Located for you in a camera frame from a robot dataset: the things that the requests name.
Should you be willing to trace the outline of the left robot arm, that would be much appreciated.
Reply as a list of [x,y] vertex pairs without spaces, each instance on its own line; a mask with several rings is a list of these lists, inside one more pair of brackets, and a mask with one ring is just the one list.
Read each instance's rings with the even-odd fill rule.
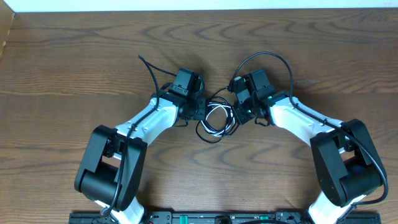
[[70,223],[140,223],[144,207],[136,194],[147,147],[182,119],[203,120],[205,82],[181,68],[174,82],[156,86],[149,104],[114,128],[99,125],[88,141],[74,188],[101,206],[99,214],[71,215]]

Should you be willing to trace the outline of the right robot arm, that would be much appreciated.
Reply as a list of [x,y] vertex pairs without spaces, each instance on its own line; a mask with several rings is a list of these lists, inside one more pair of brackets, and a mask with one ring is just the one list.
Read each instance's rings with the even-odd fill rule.
[[264,70],[232,78],[227,89],[237,97],[233,113],[240,125],[265,119],[311,147],[322,191],[307,210],[310,223],[345,221],[366,196],[386,185],[386,170],[362,121],[329,118],[286,91],[277,92]]

